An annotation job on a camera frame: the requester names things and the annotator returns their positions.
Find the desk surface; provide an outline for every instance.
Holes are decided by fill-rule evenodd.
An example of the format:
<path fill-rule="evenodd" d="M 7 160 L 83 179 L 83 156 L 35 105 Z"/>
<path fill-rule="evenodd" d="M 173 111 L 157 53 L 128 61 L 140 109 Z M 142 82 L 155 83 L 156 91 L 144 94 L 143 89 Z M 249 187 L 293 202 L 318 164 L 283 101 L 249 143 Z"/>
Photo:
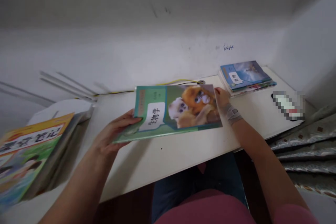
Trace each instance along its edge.
<path fill-rule="evenodd" d="M 236 97 L 231 100 L 231 104 L 240 111 L 243 118 L 253 128 L 267 139 L 299 125 L 302 121 L 286 120 L 273 104 L 271 99 L 273 91 L 286 91 L 291 97 L 295 95 L 295 92 L 270 69 L 264 67 L 263 70 L 278 83 L 277 86 Z M 217 75 L 201 79 L 215 87 L 223 87 Z M 106 95 L 98 99 L 76 163 L 82 159 L 99 131 L 111 120 L 131 109 L 134 104 L 135 93 Z M 222 115 L 221 119 L 222 128 L 134 141 L 122 148 L 110 171 L 100 201 L 130 192 L 238 149 L 240 145 L 231 127 Z M 25 223 L 27 220 L 29 223 L 37 222 L 51 207 L 64 186 L 65 184 L 29 202 L 14 206 L 5 214 L 6 222 L 20 223 L 21 218 L 25 219 Z"/>

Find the cable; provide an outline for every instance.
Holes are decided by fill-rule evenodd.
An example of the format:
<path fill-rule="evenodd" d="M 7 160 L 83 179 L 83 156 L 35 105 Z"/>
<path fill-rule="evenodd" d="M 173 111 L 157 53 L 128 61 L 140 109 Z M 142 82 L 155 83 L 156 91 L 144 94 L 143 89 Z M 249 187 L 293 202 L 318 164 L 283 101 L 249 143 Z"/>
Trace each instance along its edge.
<path fill-rule="evenodd" d="M 162 83 L 162 84 L 156 84 L 155 86 L 165 86 L 165 85 L 173 84 L 173 83 L 175 83 L 175 82 L 180 82 L 180 81 L 190 81 L 190 82 L 195 82 L 195 83 L 199 83 L 199 84 L 201 84 L 201 82 L 194 81 L 194 80 L 189 80 L 189 79 L 178 79 L 178 80 L 173 80 L 172 82 L 167 82 L 167 83 Z"/>
<path fill-rule="evenodd" d="M 180 83 L 180 84 L 176 84 L 177 85 L 183 85 L 183 84 L 189 84 L 189 83 L 197 83 L 197 84 L 202 84 L 202 82 L 198 82 L 198 81 L 194 81 L 194 80 L 189 80 L 189 79 L 178 79 L 178 80 L 173 80 L 171 82 L 167 82 L 167 83 L 162 83 L 162 84 L 156 84 L 155 86 L 165 86 L 168 84 L 173 84 L 175 82 L 180 82 L 180 81 L 189 81 L 189 82 L 185 82 L 185 83 Z M 119 94 L 119 93 L 130 93 L 130 92 L 134 92 L 134 90 L 128 90 L 128 91 L 120 91 L 120 92 L 111 92 L 111 93 L 105 93 L 105 94 L 95 94 L 94 97 L 100 96 L 100 95 L 114 95 L 114 94 Z"/>
<path fill-rule="evenodd" d="M 199 82 L 185 82 L 185 83 L 181 83 L 181 84 L 176 84 L 175 86 L 183 85 L 183 84 L 189 84 L 189 83 L 197 83 L 197 84 L 199 84 Z"/>

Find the right hand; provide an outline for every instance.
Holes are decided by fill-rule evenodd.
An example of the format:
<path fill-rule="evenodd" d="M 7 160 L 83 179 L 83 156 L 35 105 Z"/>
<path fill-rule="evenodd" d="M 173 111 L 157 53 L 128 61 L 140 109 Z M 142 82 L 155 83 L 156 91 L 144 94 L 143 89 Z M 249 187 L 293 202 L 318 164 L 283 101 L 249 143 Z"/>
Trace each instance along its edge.
<path fill-rule="evenodd" d="M 230 95 L 229 93 L 219 87 L 215 88 L 215 96 L 216 96 L 216 101 L 219 109 L 223 109 L 228 103 L 230 103 Z"/>

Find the lap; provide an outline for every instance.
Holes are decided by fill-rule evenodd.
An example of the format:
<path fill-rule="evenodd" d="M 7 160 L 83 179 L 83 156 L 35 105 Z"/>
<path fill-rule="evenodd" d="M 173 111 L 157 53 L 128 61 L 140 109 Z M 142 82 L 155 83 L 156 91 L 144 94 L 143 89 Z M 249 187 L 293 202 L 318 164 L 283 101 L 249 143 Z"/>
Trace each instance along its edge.
<path fill-rule="evenodd" d="M 195 166 L 157 181 L 153 195 L 152 223 L 194 193 L 205 189 L 219 190 L 247 205 L 233 152 L 207 161 L 204 175 Z"/>

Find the bandage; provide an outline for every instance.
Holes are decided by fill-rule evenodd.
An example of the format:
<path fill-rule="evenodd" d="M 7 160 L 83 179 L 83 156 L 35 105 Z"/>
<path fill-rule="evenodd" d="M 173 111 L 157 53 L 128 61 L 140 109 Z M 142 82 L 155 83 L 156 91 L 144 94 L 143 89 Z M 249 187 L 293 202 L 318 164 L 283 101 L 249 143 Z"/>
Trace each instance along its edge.
<path fill-rule="evenodd" d="M 231 126 L 238 120 L 242 119 L 242 116 L 240 115 L 239 111 L 236 108 L 234 108 L 230 103 L 228 103 L 223 108 L 223 112 Z"/>

